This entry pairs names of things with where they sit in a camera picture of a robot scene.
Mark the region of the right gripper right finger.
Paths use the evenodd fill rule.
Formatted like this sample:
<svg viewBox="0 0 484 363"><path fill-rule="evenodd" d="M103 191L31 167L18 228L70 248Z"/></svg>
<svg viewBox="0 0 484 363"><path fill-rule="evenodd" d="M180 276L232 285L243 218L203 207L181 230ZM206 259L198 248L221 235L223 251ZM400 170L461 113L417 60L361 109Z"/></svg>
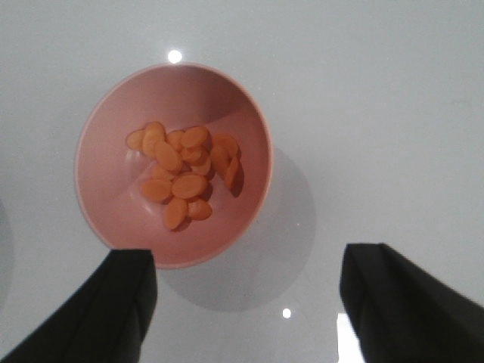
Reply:
<svg viewBox="0 0 484 363"><path fill-rule="evenodd" d="M481 362L483 308L386 244L348 244L340 296L366 362Z"/></svg>

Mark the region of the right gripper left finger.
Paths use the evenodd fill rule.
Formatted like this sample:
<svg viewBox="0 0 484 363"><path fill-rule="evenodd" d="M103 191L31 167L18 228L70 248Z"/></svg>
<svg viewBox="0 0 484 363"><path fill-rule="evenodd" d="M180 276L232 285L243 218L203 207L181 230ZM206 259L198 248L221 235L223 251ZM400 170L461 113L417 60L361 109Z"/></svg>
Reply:
<svg viewBox="0 0 484 363"><path fill-rule="evenodd" d="M137 362L156 304L150 250L111 250L86 282L2 360Z"/></svg>

